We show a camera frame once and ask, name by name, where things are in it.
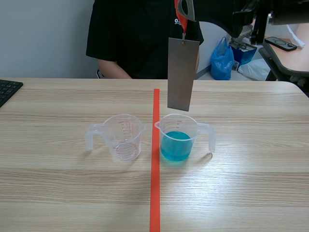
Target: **robotic arm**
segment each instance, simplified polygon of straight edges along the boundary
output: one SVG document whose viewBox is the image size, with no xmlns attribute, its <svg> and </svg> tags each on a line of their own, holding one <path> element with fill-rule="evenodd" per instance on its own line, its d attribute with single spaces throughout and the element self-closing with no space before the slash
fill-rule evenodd
<svg viewBox="0 0 309 232">
<path fill-rule="evenodd" d="M 309 0 L 180 0 L 179 12 L 191 21 L 214 23 L 232 37 L 255 19 L 252 44 L 262 44 L 267 24 L 309 23 Z"/>
</svg>

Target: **white bag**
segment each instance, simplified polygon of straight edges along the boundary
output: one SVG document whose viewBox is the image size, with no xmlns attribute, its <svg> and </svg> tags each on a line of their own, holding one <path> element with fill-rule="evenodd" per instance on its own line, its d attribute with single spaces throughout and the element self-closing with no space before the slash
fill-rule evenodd
<svg viewBox="0 0 309 232">
<path fill-rule="evenodd" d="M 248 64 L 241 65 L 238 72 L 245 77 L 257 81 L 265 81 L 270 72 L 270 68 L 263 59 L 256 59 Z"/>
</svg>

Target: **cup with blue liquid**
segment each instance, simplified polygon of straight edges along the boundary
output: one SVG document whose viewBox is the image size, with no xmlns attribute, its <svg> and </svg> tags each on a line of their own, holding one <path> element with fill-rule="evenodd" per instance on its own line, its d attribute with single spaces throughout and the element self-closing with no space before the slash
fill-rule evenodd
<svg viewBox="0 0 309 232">
<path fill-rule="evenodd" d="M 189 157 L 199 134 L 209 135 L 209 151 L 215 152 L 216 135 L 209 124 L 197 123 L 185 115 L 171 114 L 155 123 L 160 130 L 160 149 L 171 161 L 182 161 Z"/>
</svg>

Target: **clear plastic cup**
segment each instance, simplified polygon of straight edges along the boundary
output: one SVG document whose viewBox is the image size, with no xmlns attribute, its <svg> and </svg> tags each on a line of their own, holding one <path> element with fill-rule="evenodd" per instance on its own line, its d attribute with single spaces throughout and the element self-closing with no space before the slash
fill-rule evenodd
<svg viewBox="0 0 309 232">
<path fill-rule="evenodd" d="M 209 124 L 197 123 L 193 118 L 172 114 L 162 118 L 155 126 L 160 130 L 160 150 L 163 156 L 172 161 L 189 157 L 197 136 L 209 135 L 209 151 L 215 152 L 216 135 Z"/>
<path fill-rule="evenodd" d="M 146 126 L 133 115 L 116 115 L 103 124 L 92 124 L 85 139 L 87 150 L 93 149 L 93 135 L 101 135 L 113 157 L 121 161 L 134 160 L 140 154 L 141 133 Z"/>
</svg>

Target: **black t-shirt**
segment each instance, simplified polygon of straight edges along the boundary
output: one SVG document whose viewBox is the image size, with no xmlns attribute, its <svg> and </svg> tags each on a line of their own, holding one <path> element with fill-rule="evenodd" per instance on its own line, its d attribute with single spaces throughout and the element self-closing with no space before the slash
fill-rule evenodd
<svg viewBox="0 0 309 232">
<path fill-rule="evenodd" d="M 182 35 L 174 0 L 95 0 L 86 54 L 134 79 L 167 79 L 169 37 Z M 188 22 L 186 39 L 204 41 L 198 22 Z"/>
</svg>

